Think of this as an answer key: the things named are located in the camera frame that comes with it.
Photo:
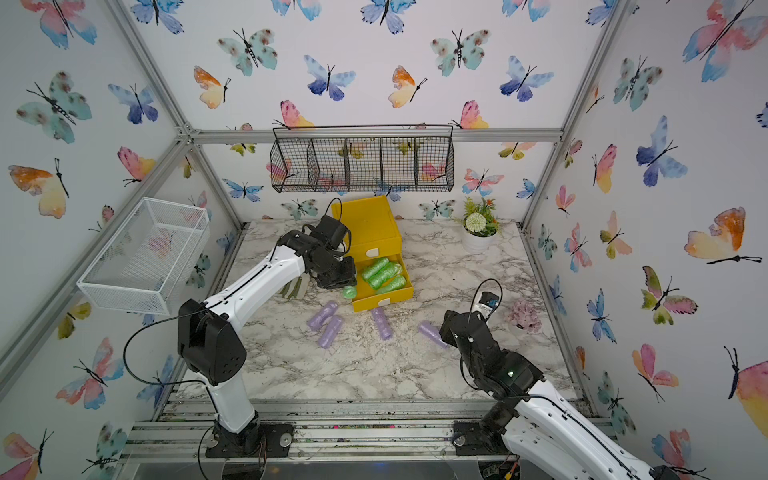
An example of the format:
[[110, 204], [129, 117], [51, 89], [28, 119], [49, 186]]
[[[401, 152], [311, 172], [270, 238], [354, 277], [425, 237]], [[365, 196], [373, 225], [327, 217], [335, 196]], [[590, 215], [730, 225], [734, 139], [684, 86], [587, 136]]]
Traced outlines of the yellow drawer cabinet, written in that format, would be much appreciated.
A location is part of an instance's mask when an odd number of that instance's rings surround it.
[[[414, 288], [402, 255], [402, 236], [388, 199], [374, 196], [334, 203], [331, 212], [351, 232], [348, 255], [354, 259], [357, 269], [357, 295], [352, 301], [354, 311], [364, 312], [411, 299]], [[376, 288], [363, 279], [363, 270], [379, 258], [388, 258], [402, 267], [399, 273], [405, 281], [402, 288], [376, 294]]]

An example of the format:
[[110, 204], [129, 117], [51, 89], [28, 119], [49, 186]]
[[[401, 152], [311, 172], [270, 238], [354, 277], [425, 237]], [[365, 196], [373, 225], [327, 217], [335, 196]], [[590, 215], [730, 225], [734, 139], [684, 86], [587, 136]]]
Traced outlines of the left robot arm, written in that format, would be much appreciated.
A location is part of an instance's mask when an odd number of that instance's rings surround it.
[[326, 290], [354, 286], [351, 240], [347, 226], [325, 215], [314, 226], [282, 235], [263, 260], [219, 293], [180, 307], [178, 354], [205, 385], [221, 429], [239, 434], [257, 417], [242, 378], [247, 358], [242, 328], [279, 290], [304, 274]]

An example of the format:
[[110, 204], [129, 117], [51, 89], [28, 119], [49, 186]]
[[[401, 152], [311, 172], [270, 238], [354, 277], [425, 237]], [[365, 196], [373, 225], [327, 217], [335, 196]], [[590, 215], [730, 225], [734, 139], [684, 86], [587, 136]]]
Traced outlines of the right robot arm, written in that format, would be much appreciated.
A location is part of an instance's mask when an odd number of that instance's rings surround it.
[[458, 349], [462, 378], [495, 401], [479, 422], [485, 442], [503, 445], [553, 479], [676, 477], [620, 447], [525, 356], [501, 348], [481, 312], [448, 310], [440, 335]]

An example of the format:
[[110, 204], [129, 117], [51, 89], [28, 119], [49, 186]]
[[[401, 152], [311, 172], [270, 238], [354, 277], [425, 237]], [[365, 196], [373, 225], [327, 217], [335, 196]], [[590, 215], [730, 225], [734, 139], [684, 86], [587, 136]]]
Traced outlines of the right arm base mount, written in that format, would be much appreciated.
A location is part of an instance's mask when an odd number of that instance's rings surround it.
[[451, 444], [457, 456], [508, 455], [503, 435], [517, 413], [504, 402], [497, 402], [478, 422], [455, 422]]

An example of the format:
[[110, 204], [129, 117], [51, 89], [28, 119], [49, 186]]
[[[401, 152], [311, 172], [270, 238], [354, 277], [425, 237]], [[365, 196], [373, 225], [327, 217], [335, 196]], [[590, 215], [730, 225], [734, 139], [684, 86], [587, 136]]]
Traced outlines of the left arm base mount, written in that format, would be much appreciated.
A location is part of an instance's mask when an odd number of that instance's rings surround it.
[[262, 422], [256, 415], [239, 433], [214, 422], [213, 444], [206, 448], [206, 458], [287, 458], [293, 443], [294, 425]]

